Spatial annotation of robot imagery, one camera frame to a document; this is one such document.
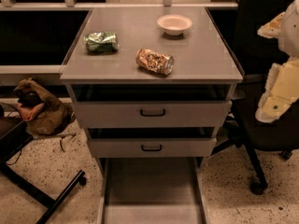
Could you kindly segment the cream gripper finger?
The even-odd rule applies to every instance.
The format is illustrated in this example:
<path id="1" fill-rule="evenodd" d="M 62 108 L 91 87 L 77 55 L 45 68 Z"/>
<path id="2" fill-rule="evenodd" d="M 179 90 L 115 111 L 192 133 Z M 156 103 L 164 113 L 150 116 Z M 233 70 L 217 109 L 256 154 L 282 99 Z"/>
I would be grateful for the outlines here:
<path id="1" fill-rule="evenodd" d="M 283 65 L 273 63 L 269 70 L 255 118 L 264 123 L 279 119 L 299 99 L 299 60 Z"/>
<path id="2" fill-rule="evenodd" d="M 284 12 L 281 12 L 280 14 L 276 15 L 274 19 L 262 25 L 258 29 L 257 34 L 265 38 L 280 38 L 284 15 Z"/>

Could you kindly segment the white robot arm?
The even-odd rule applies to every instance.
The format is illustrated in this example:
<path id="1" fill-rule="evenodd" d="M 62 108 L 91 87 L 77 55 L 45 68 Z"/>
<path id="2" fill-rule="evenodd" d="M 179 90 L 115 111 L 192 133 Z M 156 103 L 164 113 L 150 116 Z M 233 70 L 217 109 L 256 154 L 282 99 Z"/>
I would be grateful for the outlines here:
<path id="1" fill-rule="evenodd" d="M 261 26 L 257 34 L 276 38 L 278 48 L 289 56 L 284 64 L 272 64 L 255 113 L 258 121 L 271 123 L 299 99 L 299 0 Z"/>

